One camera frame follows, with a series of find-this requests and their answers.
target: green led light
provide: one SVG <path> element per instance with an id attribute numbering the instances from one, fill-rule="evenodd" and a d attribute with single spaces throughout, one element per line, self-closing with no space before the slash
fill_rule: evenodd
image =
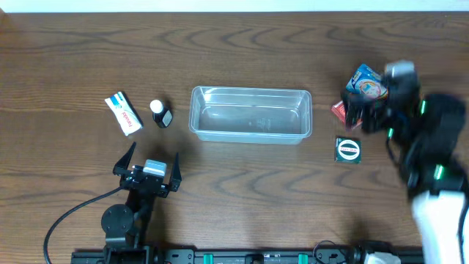
<path id="1" fill-rule="evenodd" d="M 422 101 L 422 106 L 420 107 L 420 114 L 424 114 L 425 113 L 425 100 Z"/>
<path id="2" fill-rule="evenodd" d="M 389 139 L 393 136 L 393 133 L 394 133 L 394 129 L 389 128 L 389 132 L 388 132 L 388 138 Z"/>
<path id="3" fill-rule="evenodd" d="M 441 179 L 441 175 L 443 174 L 444 169 L 445 169 L 445 168 L 444 168 L 443 166 L 437 165 L 437 167 L 435 168 L 435 174 L 433 175 L 433 177 L 434 177 L 436 180 Z"/>

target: small box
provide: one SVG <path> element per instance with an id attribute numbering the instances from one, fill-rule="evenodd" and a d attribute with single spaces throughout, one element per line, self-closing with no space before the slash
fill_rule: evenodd
<path id="1" fill-rule="evenodd" d="M 344 101 L 340 101 L 333 105 L 330 110 L 338 117 L 344 124 L 345 124 L 345 106 L 344 106 Z M 352 127 L 352 129 L 355 129 L 359 126 L 361 126 L 361 123 L 363 121 L 359 120 L 356 125 Z"/>
<path id="2" fill-rule="evenodd" d="M 336 138 L 336 161 L 359 164 L 361 143 L 359 140 Z"/>
<path id="3" fill-rule="evenodd" d="M 388 96 L 388 89 L 381 85 L 381 76 L 365 64 L 358 68 L 345 89 L 371 99 L 382 99 Z"/>
<path id="4" fill-rule="evenodd" d="M 126 136 L 132 134 L 138 129 L 143 128 L 143 124 L 136 111 L 134 111 L 128 99 L 122 92 L 118 92 L 104 100 L 113 111 L 120 124 L 120 128 Z"/>

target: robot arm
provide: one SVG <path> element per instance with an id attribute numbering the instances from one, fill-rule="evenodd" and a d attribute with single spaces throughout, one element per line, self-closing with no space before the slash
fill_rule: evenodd
<path id="1" fill-rule="evenodd" d="M 469 228 L 461 222 L 467 217 L 467 203 L 460 191 L 441 191 L 438 195 L 426 191 L 413 198 L 413 218 L 422 236 L 425 263 L 469 263 L 469 243 L 464 243 Z"/>
<path id="2" fill-rule="evenodd" d="M 386 145 L 407 184 L 413 218 L 422 236 L 425 263 L 469 263 L 469 187 L 465 170 L 452 153 L 465 123 L 465 103 L 450 95 L 420 99 L 412 62 L 387 65 L 382 79 L 388 97 L 370 100 L 342 93 L 346 125 L 363 120 L 362 130 L 388 130 Z M 390 141 L 400 146 L 394 158 Z"/>

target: small bottle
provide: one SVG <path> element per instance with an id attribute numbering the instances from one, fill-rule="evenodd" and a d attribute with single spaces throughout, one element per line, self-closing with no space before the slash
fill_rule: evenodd
<path id="1" fill-rule="evenodd" d="M 156 122 L 160 128 L 167 128 L 173 120 L 173 115 L 167 107 L 165 107 L 160 100 L 153 100 L 149 104 L 149 108 L 153 112 L 153 121 Z"/>

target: round label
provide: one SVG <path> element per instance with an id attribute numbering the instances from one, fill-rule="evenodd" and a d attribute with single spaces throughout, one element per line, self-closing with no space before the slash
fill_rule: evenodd
<path id="1" fill-rule="evenodd" d="M 354 160 L 360 155 L 360 147 L 352 140 L 345 139 L 339 143 L 337 152 L 342 158 L 348 161 Z"/>
<path id="2" fill-rule="evenodd" d="M 380 98 L 386 95 L 386 92 L 388 91 L 386 88 L 381 87 L 379 82 L 370 79 L 361 79 L 355 86 L 359 88 L 362 94 L 371 99 Z"/>

